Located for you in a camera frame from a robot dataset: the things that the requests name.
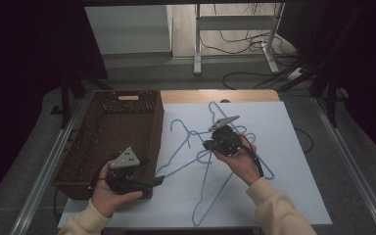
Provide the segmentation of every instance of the wicker basket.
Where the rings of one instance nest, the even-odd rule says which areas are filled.
[[[152,180],[163,121],[158,90],[95,91],[53,185],[74,200],[88,200],[97,170],[129,146],[138,158],[149,158],[148,164],[137,168],[134,179]]]

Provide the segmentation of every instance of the left hand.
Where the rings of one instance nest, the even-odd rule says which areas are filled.
[[[107,162],[100,171],[99,178],[105,179],[109,170],[109,166],[113,161]],[[131,192],[124,195],[119,195],[113,192],[106,180],[98,180],[93,192],[91,202],[93,206],[103,216],[110,217],[115,210],[122,204],[135,201],[143,196],[141,191]]]

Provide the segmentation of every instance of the black curtain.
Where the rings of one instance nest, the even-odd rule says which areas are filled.
[[[346,108],[376,143],[376,1],[367,2],[338,58],[339,85],[349,93]]]
[[[0,1],[0,182],[71,69],[108,78],[83,6]]]

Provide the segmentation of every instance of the beige sleeve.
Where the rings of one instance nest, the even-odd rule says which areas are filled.
[[[88,206],[84,211],[70,216],[69,220],[67,220],[66,224],[59,231],[59,235],[100,234],[110,220],[110,217],[104,217],[100,214],[91,203],[91,200],[89,200]]]
[[[256,218],[267,235],[316,234],[286,193],[276,192],[265,178],[253,183],[246,192],[256,204]]]

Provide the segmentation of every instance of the white board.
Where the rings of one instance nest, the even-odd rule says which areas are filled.
[[[285,191],[311,224],[331,224],[316,183],[306,162],[303,150],[283,102],[254,102],[218,104],[228,117],[240,116],[233,123],[247,128],[246,133],[254,133],[257,153],[274,172],[275,178],[269,183],[276,190]],[[224,116],[216,108],[217,118]],[[158,168],[168,163],[169,158],[187,137],[180,119],[189,130],[205,132],[212,125],[209,104],[164,105],[164,130]],[[197,136],[190,137],[190,146],[185,143],[174,156],[171,164],[158,175],[169,174],[181,166],[195,160],[197,153],[204,150]],[[149,228],[192,228],[193,211],[201,200],[201,189],[206,164],[194,162],[167,177],[163,185],[154,188],[150,200],[132,202],[115,212],[108,227],[126,229]],[[269,172],[263,167],[264,174]],[[231,173],[230,168],[211,157],[211,164],[204,185],[203,201],[198,205],[194,219],[200,223],[202,216],[210,208],[199,227],[256,227],[255,205],[246,195],[247,185],[236,175],[232,175],[225,186],[222,185]],[[213,205],[210,204],[221,190]],[[86,201],[68,200],[59,226],[67,221],[73,212],[80,212],[87,206]]]

